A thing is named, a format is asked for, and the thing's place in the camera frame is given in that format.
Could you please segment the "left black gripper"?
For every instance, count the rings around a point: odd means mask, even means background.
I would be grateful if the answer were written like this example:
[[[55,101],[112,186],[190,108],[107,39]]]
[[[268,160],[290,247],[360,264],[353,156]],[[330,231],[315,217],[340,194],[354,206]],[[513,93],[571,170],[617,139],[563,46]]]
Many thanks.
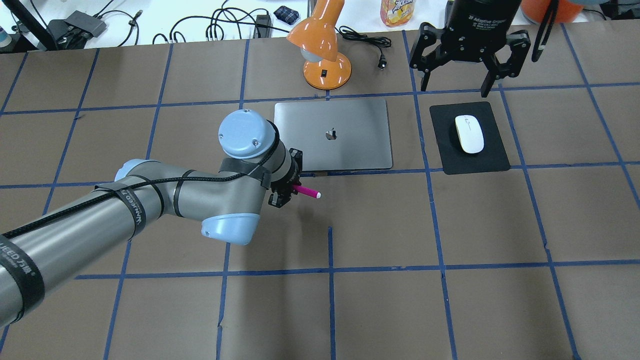
[[[295,185],[301,185],[300,173],[295,171],[291,175],[272,182],[270,185],[270,196],[268,205],[275,208],[282,208],[290,202],[292,195],[297,195],[298,191],[294,189]]]

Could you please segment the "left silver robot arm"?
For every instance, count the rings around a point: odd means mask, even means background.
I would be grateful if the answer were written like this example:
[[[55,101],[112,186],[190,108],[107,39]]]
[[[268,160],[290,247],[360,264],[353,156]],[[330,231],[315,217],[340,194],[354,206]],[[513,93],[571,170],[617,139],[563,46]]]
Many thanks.
[[[283,207],[300,184],[303,153],[257,111],[226,116],[217,139],[226,158],[216,174],[152,159],[131,159],[114,181],[1,235],[1,325],[20,321],[48,294],[118,244],[165,215],[201,223],[201,234],[251,242],[265,195]]]

